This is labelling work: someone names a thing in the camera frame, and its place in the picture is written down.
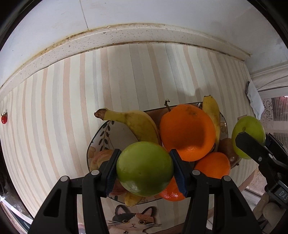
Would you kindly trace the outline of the green apple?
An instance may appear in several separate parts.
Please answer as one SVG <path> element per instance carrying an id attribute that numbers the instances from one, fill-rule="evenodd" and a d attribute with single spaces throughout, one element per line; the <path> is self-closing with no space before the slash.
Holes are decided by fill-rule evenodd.
<path id="1" fill-rule="evenodd" d="M 116 168 L 121 185 L 142 197 L 159 194 L 173 177 L 173 161 L 169 153 L 162 146 L 146 141 L 126 147 Z"/>
<path id="2" fill-rule="evenodd" d="M 238 135 L 238 133 L 241 132 L 248 133 L 262 146 L 264 146 L 266 142 L 266 133 L 261 122 L 253 116 L 245 116 L 239 119 L 238 122 L 235 124 L 231 136 L 233 150 L 241 158 L 250 160 L 251 157 L 249 157 L 246 153 L 240 150 L 235 143 L 236 136 Z"/>

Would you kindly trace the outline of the large yellow banana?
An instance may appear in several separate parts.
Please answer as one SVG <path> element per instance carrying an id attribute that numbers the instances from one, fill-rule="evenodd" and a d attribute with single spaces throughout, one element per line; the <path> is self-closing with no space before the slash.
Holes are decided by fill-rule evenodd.
<path id="1" fill-rule="evenodd" d="M 220 142 L 220 110 L 217 101 L 211 96 L 204 96 L 202 100 L 202 110 L 208 114 L 215 127 L 215 147 L 214 152 L 218 151 Z"/>

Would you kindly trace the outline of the small yellow banana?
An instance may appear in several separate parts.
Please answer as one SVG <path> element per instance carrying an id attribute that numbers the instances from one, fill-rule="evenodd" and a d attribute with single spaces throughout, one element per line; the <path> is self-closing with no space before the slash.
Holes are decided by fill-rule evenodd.
<path id="1" fill-rule="evenodd" d="M 94 116 L 101 120 L 116 121 L 125 124 L 138 141 L 148 141 L 158 145 L 162 144 L 154 120 L 143 111 L 116 112 L 107 108 L 101 108 L 94 113 Z"/>

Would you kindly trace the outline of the small orange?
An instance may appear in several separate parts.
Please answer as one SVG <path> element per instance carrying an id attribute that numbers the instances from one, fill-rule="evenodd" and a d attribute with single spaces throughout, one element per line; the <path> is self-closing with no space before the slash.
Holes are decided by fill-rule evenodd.
<path id="1" fill-rule="evenodd" d="M 175 177 L 173 177 L 167 187 L 159 193 L 159 196 L 172 202 L 182 201 L 185 199 L 185 196 L 178 189 Z"/>

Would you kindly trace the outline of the red apple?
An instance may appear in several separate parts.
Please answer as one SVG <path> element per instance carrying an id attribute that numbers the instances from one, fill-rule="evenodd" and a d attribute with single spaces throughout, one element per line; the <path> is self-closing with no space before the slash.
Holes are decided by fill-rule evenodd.
<path id="1" fill-rule="evenodd" d="M 113 154 L 113 150 L 102 150 L 100 152 L 94 152 L 94 156 L 89 165 L 89 171 L 98 170 L 103 162 L 109 161 Z M 121 185 L 118 179 L 115 180 L 115 184 L 109 196 L 125 194 L 127 190 Z"/>

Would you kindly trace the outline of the patterned ceramic plate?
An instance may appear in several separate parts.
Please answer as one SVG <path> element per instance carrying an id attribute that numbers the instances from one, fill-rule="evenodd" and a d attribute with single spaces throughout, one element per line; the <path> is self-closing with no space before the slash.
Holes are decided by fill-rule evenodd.
<path id="1" fill-rule="evenodd" d="M 159 127 L 160 120 L 164 114 L 169 112 L 167 107 L 146 110 L 146 112 L 155 122 L 157 127 Z M 228 127 L 224 115 L 220 112 L 220 140 L 228 138 Z M 120 122 L 106 121 L 98 129 L 94 137 L 92 138 L 88 149 L 87 149 L 87 166 L 89 169 L 90 162 L 94 156 L 94 152 L 100 152 L 102 150 L 115 150 L 120 149 L 124 150 L 127 146 L 137 142 L 137 138 L 130 131 L 128 126 Z M 109 198 L 125 204 L 125 194 L 122 195 L 113 195 Z M 152 202 L 155 200 L 162 199 L 160 196 L 150 196 L 142 197 L 138 204 L 144 204 Z"/>

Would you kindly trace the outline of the large orange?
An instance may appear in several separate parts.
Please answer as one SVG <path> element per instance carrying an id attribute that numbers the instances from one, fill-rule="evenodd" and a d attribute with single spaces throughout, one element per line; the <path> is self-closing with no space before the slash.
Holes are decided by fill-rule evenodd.
<path id="1" fill-rule="evenodd" d="M 176 149 L 184 161 L 197 161 L 213 148 L 216 130 L 211 118 L 200 108 L 180 104 L 164 114 L 160 136 L 167 151 Z"/>

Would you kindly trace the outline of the white tissue paper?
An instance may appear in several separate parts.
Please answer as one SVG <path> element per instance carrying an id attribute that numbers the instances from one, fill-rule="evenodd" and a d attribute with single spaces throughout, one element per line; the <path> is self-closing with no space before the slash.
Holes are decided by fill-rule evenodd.
<path id="1" fill-rule="evenodd" d="M 260 120 L 265 108 L 262 99 L 252 81 L 250 81 L 247 97 L 255 117 Z"/>

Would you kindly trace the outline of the black smartphone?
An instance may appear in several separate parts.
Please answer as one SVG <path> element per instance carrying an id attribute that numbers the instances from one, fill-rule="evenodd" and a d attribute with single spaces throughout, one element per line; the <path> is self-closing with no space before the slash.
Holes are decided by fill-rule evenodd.
<path id="1" fill-rule="evenodd" d="M 249 84 L 250 84 L 250 81 L 247 81 L 247 82 L 246 82 L 246 87 L 245 87 L 245 95 L 246 95 L 246 96 L 247 96 L 247 94 L 248 94 Z"/>

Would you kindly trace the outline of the red cherry tomato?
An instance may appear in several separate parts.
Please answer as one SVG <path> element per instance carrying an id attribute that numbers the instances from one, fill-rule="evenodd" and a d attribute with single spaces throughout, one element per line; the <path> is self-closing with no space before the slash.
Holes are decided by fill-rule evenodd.
<path id="1" fill-rule="evenodd" d="M 2 124 L 6 124 L 8 121 L 8 113 L 7 112 L 4 112 L 2 115 L 1 115 L 1 122 Z"/>

